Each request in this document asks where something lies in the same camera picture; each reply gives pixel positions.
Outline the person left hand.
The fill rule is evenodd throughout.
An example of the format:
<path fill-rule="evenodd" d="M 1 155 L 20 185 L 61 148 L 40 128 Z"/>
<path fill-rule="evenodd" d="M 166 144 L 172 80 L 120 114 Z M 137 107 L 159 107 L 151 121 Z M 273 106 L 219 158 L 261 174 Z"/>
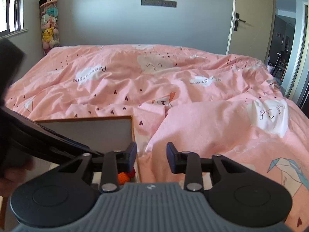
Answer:
<path fill-rule="evenodd" d="M 33 158 L 30 158 L 23 168 L 7 169 L 0 181 L 1 196 L 9 197 L 19 185 L 24 183 L 27 172 L 31 171 L 33 168 L 34 160 Z"/>

